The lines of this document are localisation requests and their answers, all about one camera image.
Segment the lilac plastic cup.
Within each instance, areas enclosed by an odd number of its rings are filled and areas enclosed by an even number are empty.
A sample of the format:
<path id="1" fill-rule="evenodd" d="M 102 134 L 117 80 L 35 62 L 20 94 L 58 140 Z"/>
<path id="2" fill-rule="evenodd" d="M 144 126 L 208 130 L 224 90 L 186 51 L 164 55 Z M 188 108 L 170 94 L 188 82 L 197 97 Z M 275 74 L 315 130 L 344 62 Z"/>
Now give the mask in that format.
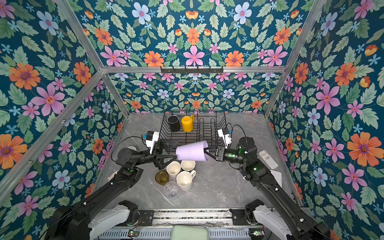
<path id="1" fill-rule="evenodd" d="M 191 143 L 183 146 L 178 146 L 176 149 L 177 159 L 180 161 L 195 161 L 204 162 L 209 160 L 206 141 Z"/>

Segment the green mug white inside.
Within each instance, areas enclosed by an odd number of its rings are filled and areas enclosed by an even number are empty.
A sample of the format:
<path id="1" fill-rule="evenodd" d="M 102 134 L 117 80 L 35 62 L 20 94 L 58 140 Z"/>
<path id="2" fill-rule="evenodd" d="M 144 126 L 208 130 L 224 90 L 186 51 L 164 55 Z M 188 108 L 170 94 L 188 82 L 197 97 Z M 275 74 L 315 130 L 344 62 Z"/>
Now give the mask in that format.
<path id="1" fill-rule="evenodd" d="M 196 162 L 195 161 L 182 161 L 181 162 L 181 168 L 184 170 L 184 171 L 192 171 L 194 170 L 196 167 Z"/>

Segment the black mug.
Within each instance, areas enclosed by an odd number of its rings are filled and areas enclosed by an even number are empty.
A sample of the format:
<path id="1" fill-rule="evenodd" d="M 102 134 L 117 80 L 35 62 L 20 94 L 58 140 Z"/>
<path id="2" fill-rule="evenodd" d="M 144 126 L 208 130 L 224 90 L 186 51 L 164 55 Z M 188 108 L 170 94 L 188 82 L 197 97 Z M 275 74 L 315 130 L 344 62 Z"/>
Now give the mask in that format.
<path id="1" fill-rule="evenodd" d="M 178 132 L 181 129 L 179 117 L 176 115 L 171 115 L 167 118 L 167 123 L 169 125 L 171 132 Z"/>

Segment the yellow mug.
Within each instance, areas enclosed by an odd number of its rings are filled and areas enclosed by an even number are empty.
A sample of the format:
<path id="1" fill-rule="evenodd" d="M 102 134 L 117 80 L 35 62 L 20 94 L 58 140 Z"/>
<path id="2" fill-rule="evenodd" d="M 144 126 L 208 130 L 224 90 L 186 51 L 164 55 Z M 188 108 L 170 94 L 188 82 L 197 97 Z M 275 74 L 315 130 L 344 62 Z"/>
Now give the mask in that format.
<path id="1" fill-rule="evenodd" d="M 189 133 L 194 129 L 194 119 L 194 116 L 182 117 L 182 127 L 184 132 Z"/>

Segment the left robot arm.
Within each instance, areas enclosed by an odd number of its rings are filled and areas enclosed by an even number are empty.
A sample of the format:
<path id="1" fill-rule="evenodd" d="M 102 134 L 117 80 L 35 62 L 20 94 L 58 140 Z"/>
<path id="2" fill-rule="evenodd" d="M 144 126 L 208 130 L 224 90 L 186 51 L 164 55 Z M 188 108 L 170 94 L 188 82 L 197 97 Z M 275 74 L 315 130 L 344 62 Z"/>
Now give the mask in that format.
<path id="1" fill-rule="evenodd" d="M 139 219 L 138 206 L 130 201 L 122 201 L 104 213 L 101 210 L 139 181 L 143 173 L 140 165 L 153 163 L 162 170 L 169 165 L 165 159 L 172 161 L 177 158 L 170 152 L 178 146 L 177 142 L 159 140 L 150 150 L 138 152 L 130 148 L 121 149 L 116 160 L 120 170 L 82 201 L 56 210 L 41 239 L 93 240 L 118 224 L 135 224 Z"/>

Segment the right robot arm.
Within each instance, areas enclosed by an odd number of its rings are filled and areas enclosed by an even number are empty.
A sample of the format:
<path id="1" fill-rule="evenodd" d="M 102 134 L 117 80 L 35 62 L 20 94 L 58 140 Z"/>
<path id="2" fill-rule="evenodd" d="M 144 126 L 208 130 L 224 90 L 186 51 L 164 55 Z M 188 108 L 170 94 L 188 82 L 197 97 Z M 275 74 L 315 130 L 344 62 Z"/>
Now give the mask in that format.
<path id="1" fill-rule="evenodd" d="M 218 162 L 240 164 L 243 177 L 258 189 L 272 204 L 272 212 L 262 201 L 254 200 L 245 207 L 245 216 L 249 223 L 262 224 L 271 231 L 277 240 L 328 240 L 331 231 L 328 226 L 306 214 L 281 188 L 272 172 L 259 159 L 258 149 L 253 138 L 240 138 L 235 149 L 224 146 L 204 148 L 204 154 Z"/>

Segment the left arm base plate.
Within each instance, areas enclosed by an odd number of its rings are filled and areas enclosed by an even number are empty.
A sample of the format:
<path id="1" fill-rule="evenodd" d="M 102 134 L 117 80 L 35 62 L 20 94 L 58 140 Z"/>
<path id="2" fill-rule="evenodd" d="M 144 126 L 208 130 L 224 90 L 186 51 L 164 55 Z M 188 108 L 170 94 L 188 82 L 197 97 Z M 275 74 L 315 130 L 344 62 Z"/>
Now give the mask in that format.
<path id="1" fill-rule="evenodd" d="M 134 226 L 149 227 L 154 220 L 154 210 L 137 210 L 134 212 Z"/>

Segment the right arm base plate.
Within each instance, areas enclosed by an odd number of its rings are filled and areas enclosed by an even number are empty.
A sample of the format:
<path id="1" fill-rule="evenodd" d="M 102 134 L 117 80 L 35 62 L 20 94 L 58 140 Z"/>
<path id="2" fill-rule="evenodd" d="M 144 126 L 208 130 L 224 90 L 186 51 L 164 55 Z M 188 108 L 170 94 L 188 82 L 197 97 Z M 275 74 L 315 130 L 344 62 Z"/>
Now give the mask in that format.
<path id="1" fill-rule="evenodd" d="M 261 225 L 255 219 L 247 218 L 245 209 L 229 209 L 232 214 L 232 222 L 234 226 L 258 226 Z"/>

